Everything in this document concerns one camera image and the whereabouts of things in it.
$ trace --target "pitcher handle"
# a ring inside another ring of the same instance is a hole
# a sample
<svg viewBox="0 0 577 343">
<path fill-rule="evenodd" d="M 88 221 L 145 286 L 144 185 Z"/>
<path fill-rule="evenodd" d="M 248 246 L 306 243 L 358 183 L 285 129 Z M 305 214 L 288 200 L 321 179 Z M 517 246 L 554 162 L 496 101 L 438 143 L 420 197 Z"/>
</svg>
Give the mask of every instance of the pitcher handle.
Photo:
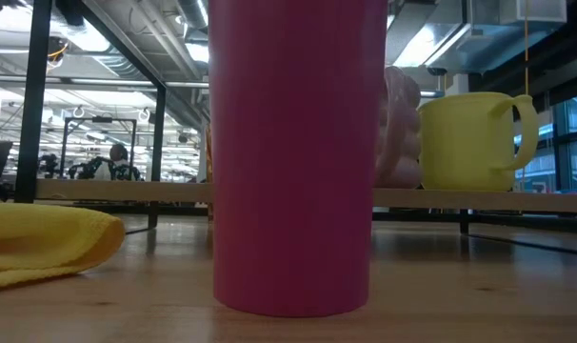
<svg viewBox="0 0 577 343">
<path fill-rule="evenodd" d="M 519 111 L 522 124 L 521 146 L 517 155 L 508 165 L 495 166 L 495 169 L 516 171 L 527 165 L 534 157 L 538 145 L 538 114 L 532 105 L 532 97 L 519 95 L 512 99 L 506 99 L 496 105 L 489 115 L 494 118 L 503 116 L 512 106 Z"/>
</svg>

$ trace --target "desk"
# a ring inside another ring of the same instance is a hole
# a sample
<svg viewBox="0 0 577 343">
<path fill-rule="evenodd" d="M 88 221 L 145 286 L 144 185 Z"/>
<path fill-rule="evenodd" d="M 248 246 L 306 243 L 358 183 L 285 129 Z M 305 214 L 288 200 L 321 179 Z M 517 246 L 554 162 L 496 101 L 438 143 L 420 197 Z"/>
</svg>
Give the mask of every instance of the desk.
<svg viewBox="0 0 577 343">
<path fill-rule="evenodd" d="M 207 219 L 160 217 L 96 269 L 1 291 L 0 342 L 577 342 L 577 256 L 468 240 L 452 224 L 373 226 L 370 300 L 353 313 L 227 309 L 212 296 Z"/>
</svg>

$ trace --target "black metal frame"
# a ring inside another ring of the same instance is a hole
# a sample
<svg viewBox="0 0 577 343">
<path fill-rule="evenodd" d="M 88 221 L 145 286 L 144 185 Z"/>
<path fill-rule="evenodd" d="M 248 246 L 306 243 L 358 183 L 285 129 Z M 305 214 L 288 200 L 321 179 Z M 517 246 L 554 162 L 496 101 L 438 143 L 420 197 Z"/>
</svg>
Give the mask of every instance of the black metal frame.
<svg viewBox="0 0 577 343">
<path fill-rule="evenodd" d="M 15 180 L 14 200 L 18 203 L 32 203 L 36 195 L 41 117 L 48 66 L 51 4 L 51 0 L 36 1 L 32 8 L 29 66 L 24 94 L 18 172 Z"/>
<path fill-rule="evenodd" d="M 151 166 L 151 182 L 159 182 L 162 176 L 162 145 L 164 144 L 164 117 L 166 116 L 166 87 L 157 87 L 157 106 L 155 108 L 153 134 L 153 164 Z M 149 203 L 149 228 L 157 227 L 159 202 Z"/>
<path fill-rule="evenodd" d="M 71 121 L 80 122 L 76 128 L 69 131 L 69 124 Z M 132 167 L 134 167 L 134 145 L 136 145 L 136 119 L 115 119 L 107 117 L 92 117 L 92 118 L 75 118 L 69 117 L 64 119 L 64 133 L 62 136 L 62 153 L 60 154 L 60 178 L 64 177 L 64 165 L 67 155 L 67 143 L 69 140 L 69 134 L 73 133 L 75 129 L 79 128 L 79 125 L 85 121 L 91 121 L 93 123 L 112 123 L 112 122 L 130 122 L 132 123 L 132 141 L 129 150 L 129 174 L 128 180 L 132 179 Z"/>
<path fill-rule="evenodd" d="M 86 5 L 82 0 L 72 3 L 74 8 L 83 15 L 120 53 L 126 57 L 148 80 L 157 88 L 157 108 L 155 114 L 155 132 L 153 143 L 153 172 L 152 181 L 159 181 L 161 176 L 162 144 L 164 134 L 164 115 L 166 109 L 166 86 L 157 78 L 145 64 L 128 48 L 119 37 Z M 26 81 L 26 94 L 24 102 L 24 119 L 20 137 L 20 156 L 18 159 L 18 172 L 16 180 L 15 201 L 32 203 L 36 196 L 36 180 L 38 172 L 39 140 L 41 136 L 41 117 L 43 111 L 43 99 L 46 88 L 46 74 L 48 62 L 48 43 L 50 37 L 52 0 L 37 0 L 33 3 L 32 24 L 30 29 L 30 55 Z M 84 118 L 72 118 L 71 120 L 88 120 Z M 132 121 L 132 148 L 130 152 L 130 166 L 133 166 L 134 144 L 136 134 L 136 121 L 113 119 L 115 121 Z M 69 121 L 65 121 L 63 149 L 61 156 L 61 176 L 64 175 L 64 162 L 66 155 L 67 136 Z M 154 229 L 157 223 L 157 204 L 149 207 L 148 230 Z"/>
</svg>

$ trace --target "metal pole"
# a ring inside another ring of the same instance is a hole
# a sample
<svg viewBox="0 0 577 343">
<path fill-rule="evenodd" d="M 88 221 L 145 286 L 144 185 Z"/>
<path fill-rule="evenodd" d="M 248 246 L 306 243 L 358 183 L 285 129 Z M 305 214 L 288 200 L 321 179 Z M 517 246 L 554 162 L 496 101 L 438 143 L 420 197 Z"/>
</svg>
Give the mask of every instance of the metal pole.
<svg viewBox="0 0 577 343">
<path fill-rule="evenodd" d="M 64 160 L 67 156 L 67 141 L 69 140 L 70 118 L 64 120 L 64 133 L 62 136 L 62 154 L 60 155 L 60 178 L 64 178 Z"/>
<path fill-rule="evenodd" d="M 15 182 L 15 202 L 19 203 L 32 203 L 36 195 L 41 115 L 48 65 L 50 18 L 51 0 L 33 2 L 29 68 L 20 134 L 20 156 Z"/>
<path fill-rule="evenodd" d="M 132 146 L 129 151 L 129 173 L 128 180 L 132 180 L 132 169 L 134 168 L 134 145 L 136 144 L 136 120 L 132 120 Z"/>
<path fill-rule="evenodd" d="M 159 182 L 162 176 L 162 144 L 164 143 L 164 116 L 166 115 L 166 88 L 157 88 L 157 107 L 155 108 L 155 128 L 153 134 L 153 164 L 151 166 L 151 181 Z M 149 204 L 149 227 L 157 226 L 159 202 Z"/>
<path fill-rule="evenodd" d="M 460 210 L 460 234 L 469 234 L 468 220 L 468 210 Z"/>
</svg>

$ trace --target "man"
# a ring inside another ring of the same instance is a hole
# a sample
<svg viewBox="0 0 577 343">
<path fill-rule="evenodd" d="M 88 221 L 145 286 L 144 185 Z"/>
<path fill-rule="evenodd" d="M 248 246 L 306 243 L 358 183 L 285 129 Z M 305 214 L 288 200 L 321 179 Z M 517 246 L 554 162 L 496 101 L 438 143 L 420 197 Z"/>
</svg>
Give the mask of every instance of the man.
<svg viewBox="0 0 577 343">
<path fill-rule="evenodd" d="M 115 144 L 110 147 L 109 158 L 114 164 L 114 168 L 128 164 L 128 150 L 123 144 Z M 96 180 L 112 180 L 109 163 L 102 162 L 94 175 Z"/>
</svg>

